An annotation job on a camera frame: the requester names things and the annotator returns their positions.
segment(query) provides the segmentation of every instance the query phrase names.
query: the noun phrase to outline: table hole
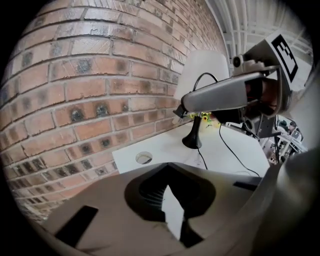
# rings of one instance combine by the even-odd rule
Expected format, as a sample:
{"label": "table hole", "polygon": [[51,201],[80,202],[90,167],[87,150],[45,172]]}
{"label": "table hole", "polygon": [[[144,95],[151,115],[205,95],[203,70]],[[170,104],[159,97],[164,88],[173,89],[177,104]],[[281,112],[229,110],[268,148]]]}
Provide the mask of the table hole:
{"label": "table hole", "polygon": [[149,152],[140,152],[135,156],[135,160],[138,164],[145,165],[152,161],[152,154]]}

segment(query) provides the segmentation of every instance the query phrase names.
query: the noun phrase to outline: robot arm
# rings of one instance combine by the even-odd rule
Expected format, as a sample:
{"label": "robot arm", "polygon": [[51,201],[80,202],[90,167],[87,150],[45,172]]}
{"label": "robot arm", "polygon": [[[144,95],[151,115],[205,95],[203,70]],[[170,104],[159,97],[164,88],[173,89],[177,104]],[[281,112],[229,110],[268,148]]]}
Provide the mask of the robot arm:
{"label": "robot arm", "polygon": [[[184,95],[175,114],[211,111],[222,123],[244,122],[256,136],[269,137],[275,116],[287,111],[291,104],[291,83],[298,70],[294,56],[284,38],[273,33],[236,56],[233,65],[231,78]],[[273,72],[277,80],[267,78]],[[236,111],[236,120],[228,119],[230,110]],[[223,120],[220,111],[224,111]]]}

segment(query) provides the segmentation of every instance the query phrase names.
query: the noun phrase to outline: black vent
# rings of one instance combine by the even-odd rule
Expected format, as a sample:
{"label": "black vent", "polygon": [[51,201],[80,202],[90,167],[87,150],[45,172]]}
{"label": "black vent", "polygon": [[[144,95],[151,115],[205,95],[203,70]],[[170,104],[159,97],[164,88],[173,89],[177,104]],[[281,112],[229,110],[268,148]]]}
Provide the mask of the black vent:
{"label": "black vent", "polygon": [[161,208],[168,185],[186,219],[204,214],[216,196],[215,187],[208,180],[174,163],[164,163],[133,179],[125,188],[125,201],[144,220],[164,222]]}
{"label": "black vent", "polygon": [[155,207],[158,210],[162,209],[162,202],[164,200],[164,193],[166,187],[155,188],[152,190],[143,190],[140,189],[140,195],[143,199],[152,207]]}

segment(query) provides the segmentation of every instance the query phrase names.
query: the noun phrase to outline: brick wall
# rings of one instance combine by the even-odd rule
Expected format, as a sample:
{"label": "brick wall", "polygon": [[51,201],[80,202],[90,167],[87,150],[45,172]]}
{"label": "brick wall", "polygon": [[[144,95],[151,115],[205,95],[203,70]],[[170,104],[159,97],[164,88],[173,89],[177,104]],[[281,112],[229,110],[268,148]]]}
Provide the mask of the brick wall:
{"label": "brick wall", "polygon": [[56,0],[27,26],[0,91],[0,157],[41,222],[118,174],[112,151],[173,128],[190,51],[226,56],[204,0]]}

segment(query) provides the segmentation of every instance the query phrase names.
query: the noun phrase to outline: gray robot arm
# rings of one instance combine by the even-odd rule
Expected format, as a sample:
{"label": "gray robot arm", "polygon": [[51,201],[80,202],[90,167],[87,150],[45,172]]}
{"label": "gray robot arm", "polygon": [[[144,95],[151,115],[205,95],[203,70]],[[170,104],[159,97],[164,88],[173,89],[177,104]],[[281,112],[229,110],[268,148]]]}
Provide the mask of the gray robot arm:
{"label": "gray robot arm", "polygon": [[[279,51],[284,45],[286,48],[283,49],[290,51],[280,34],[268,36],[245,54],[233,59],[234,74],[231,78],[184,95],[174,113],[182,117],[186,112],[239,110],[239,121],[248,124],[247,128],[253,134],[260,138],[269,137],[275,116],[289,109],[291,83],[298,68],[290,51],[292,63],[288,71],[289,64],[284,60],[282,51]],[[274,83],[273,79],[267,77],[273,72],[277,74],[277,88],[274,92],[276,105],[266,104],[260,99],[261,95],[249,99],[248,88],[258,91],[262,90],[263,84],[268,87]]]}

